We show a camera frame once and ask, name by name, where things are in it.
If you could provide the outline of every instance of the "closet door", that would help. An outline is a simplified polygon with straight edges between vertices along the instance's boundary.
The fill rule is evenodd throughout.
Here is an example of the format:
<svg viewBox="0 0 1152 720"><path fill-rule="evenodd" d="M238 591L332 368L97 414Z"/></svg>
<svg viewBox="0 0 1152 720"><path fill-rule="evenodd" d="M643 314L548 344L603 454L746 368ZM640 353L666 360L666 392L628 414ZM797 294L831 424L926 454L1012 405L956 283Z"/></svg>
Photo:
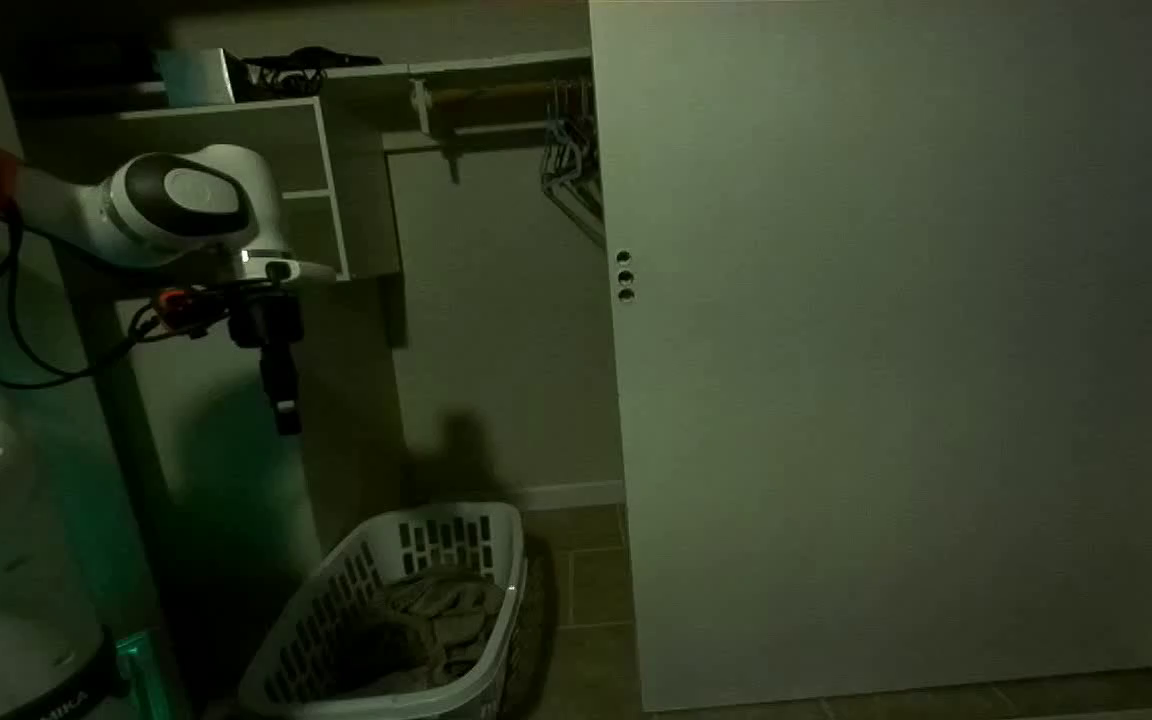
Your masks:
<svg viewBox="0 0 1152 720"><path fill-rule="evenodd" d="M1152 6L592 30L643 704L1147 665Z"/></svg>

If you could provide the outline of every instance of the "baseboard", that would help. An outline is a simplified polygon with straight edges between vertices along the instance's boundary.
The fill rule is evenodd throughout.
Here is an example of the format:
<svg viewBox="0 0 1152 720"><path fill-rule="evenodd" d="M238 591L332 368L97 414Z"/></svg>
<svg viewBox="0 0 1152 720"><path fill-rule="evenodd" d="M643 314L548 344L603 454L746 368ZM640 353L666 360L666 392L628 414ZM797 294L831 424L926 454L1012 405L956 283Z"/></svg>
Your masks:
<svg viewBox="0 0 1152 720"><path fill-rule="evenodd" d="M516 489L516 505L525 511L608 509L608 505L623 505L623 484L619 482L531 484L531 489Z"/></svg>

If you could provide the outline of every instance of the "white robot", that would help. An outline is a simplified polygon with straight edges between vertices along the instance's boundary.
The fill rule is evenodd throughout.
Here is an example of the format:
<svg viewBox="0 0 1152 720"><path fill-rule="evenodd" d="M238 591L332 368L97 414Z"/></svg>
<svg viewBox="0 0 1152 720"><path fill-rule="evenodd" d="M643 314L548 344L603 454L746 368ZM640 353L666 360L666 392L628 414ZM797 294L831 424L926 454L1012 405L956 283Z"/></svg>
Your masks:
<svg viewBox="0 0 1152 720"><path fill-rule="evenodd" d="M287 251L275 208L265 161L234 145L138 157L104 183L63 183L0 161L0 219L107 264L160 268L201 250L227 250L227 282L198 288L205 316L190 316L190 324L223 316L238 344L259 347L275 430L297 433L287 347L302 339L302 314L292 288L332 274ZM111 643L40 489L28 445L0 405L0 717L12 720L88 717L117 683Z"/></svg>

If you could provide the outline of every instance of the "white laundry basket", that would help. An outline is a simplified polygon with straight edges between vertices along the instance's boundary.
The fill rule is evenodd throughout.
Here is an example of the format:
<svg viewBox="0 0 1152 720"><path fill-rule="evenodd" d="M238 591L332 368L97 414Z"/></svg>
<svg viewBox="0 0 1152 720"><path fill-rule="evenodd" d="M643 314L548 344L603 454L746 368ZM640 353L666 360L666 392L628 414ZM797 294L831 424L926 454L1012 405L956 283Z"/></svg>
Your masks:
<svg viewBox="0 0 1152 720"><path fill-rule="evenodd" d="M504 591L481 660L454 683L328 702L332 638L369 614L383 584L401 584L441 564L473 564ZM507 643L527 584L525 524L507 505L431 505L383 511L340 539L340 548L292 597L242 680L242 717L259 720L418 720L499 712Z"/></svg>

